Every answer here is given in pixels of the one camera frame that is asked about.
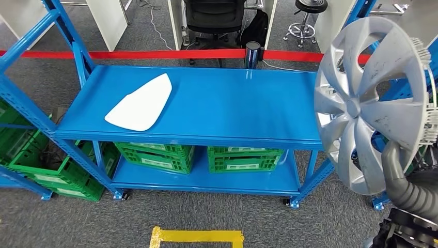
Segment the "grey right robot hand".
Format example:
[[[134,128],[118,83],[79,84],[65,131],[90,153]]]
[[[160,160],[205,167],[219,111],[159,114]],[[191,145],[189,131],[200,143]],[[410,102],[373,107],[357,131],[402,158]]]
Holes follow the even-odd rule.
[[[406,177],[399,157],[399,144],[389,141],[382,152],[388,198],[397,208],[437,224],[437,171],[420,171]]]

